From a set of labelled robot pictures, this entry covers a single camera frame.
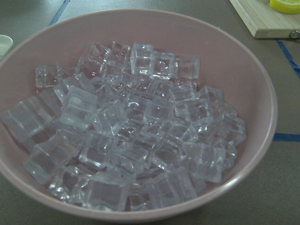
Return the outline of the lemon half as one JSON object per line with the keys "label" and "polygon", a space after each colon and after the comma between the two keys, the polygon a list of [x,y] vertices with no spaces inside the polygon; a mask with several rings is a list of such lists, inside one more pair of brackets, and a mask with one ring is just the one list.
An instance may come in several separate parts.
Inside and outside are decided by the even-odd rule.
{"label": "lemon half", "polygon": [[299,14],[300,1],[299,0],[270,0],[269,6],[281,13],[285,14]]}

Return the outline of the pile of clear ice cubes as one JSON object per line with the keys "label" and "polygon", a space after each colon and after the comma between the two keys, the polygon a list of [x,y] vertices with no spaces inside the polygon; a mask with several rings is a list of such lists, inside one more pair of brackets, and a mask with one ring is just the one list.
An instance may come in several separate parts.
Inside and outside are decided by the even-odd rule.
{"label": "pile of clear ice cubes", "polygon": [[75,67],[35,69],[37,94],[0,115],[23,167],[62,202],[154,210],[219,183],[246,139],[221,89],[197,88],[200,59],[113,42]]}

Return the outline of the bamboo cutting board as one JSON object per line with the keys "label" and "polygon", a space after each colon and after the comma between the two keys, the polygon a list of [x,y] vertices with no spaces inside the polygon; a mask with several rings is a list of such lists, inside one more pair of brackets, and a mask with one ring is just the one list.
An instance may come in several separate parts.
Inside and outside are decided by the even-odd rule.
{"label": "bamboo cutting board", "polygon": [[300,38],[300,15],[272,9],[268,0],[230,0],[251,35],[256,39]]}

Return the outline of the pink bowl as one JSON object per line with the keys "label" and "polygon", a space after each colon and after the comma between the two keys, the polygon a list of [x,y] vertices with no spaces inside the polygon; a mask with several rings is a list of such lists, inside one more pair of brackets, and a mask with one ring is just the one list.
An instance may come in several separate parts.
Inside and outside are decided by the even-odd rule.
{"label": "pink bowl", "polygon": [[270,77],[239,41],[163,11],[53,25],[0,64],[0,172],[109,222],[175,216],[247,177],[275,132]]}

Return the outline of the cream serving tray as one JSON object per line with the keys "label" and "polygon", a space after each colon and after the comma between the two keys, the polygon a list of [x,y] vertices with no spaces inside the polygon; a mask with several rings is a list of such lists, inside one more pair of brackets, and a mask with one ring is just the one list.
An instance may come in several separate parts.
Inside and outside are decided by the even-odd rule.
{"label": "cream serving tray", "polygon": [[4,57],[10,52],[13,44],[14,42],[11,37],[0,35],[0,60],[3,60]]}

